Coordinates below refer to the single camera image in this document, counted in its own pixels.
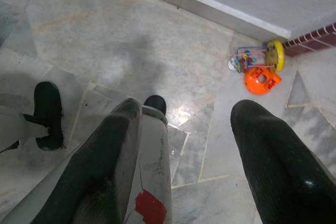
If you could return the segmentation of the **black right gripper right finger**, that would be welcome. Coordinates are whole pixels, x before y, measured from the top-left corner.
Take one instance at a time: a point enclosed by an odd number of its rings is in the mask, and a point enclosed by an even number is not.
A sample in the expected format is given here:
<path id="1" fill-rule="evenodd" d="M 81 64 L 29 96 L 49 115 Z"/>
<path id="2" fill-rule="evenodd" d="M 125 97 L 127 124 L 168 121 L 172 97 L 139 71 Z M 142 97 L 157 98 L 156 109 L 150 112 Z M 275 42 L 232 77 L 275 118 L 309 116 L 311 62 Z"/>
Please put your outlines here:
<path id="1" fill-rule="evenodd" d="M 241 100 L 230 123 L 263 223 L 335 223 L 335 178 L 285 121 Z"/>

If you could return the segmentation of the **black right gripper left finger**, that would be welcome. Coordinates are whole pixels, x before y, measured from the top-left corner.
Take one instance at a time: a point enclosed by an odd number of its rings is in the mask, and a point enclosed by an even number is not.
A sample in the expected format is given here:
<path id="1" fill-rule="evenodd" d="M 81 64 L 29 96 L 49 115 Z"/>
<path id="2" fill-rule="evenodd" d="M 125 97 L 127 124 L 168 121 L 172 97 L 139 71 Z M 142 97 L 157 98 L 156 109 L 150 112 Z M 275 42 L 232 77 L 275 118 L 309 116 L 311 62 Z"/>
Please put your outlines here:
<path id="1" fill-rule="evenodd" d="M 76 149 L 33 223 L 122 223 L 140 145 L 142 109 L 128 98 Z"/>

